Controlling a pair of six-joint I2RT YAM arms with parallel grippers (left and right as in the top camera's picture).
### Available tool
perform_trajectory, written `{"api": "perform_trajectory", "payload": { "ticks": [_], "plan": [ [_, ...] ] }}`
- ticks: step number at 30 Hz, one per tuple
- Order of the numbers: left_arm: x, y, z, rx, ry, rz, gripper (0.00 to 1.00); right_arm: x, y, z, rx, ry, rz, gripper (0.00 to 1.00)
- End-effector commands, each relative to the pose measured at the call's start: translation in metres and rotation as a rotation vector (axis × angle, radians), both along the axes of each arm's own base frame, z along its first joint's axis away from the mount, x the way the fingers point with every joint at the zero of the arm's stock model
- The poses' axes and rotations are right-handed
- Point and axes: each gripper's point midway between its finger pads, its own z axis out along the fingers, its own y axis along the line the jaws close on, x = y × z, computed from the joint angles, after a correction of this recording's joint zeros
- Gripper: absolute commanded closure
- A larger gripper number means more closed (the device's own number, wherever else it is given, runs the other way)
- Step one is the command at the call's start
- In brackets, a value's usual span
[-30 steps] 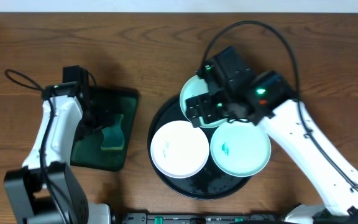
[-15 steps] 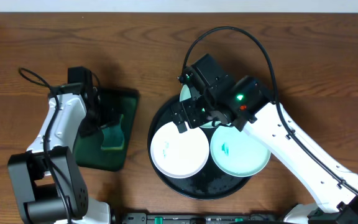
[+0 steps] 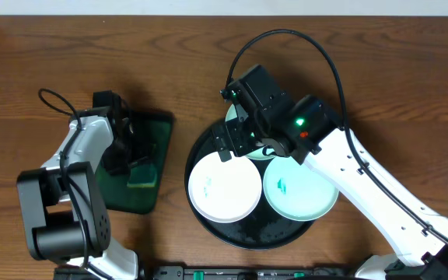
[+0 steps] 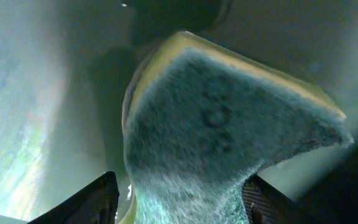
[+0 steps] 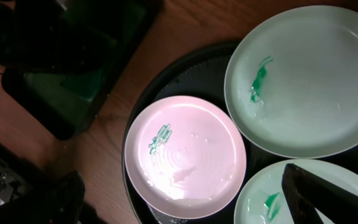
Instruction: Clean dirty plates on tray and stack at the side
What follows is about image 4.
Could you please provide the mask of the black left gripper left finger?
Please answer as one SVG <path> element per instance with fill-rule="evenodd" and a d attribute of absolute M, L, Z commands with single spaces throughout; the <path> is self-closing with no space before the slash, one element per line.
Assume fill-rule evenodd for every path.
<path fill-rule="evenodd" d="M 116 175 L 107 171 L 29 224 L 115 224 L 118 202 Z"/>

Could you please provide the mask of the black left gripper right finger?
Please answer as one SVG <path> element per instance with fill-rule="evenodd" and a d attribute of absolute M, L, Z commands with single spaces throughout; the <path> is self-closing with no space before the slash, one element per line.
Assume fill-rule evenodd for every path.
<path fill-rule="evenodd" d="M 257 175 L 242 186 L 242 199 L 251 224 L 318 224 L 295 202 Z"/>

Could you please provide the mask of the yellow green scrubbing sponge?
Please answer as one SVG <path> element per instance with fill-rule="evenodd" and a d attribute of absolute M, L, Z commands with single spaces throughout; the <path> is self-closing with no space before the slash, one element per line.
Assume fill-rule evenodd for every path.
<path fill-rule="evenodd" d="M 252 223 L 259 170 L 353 139 L 320 88 L 190 32 L 139 65 L 122 109 L 134 223 Z"/>

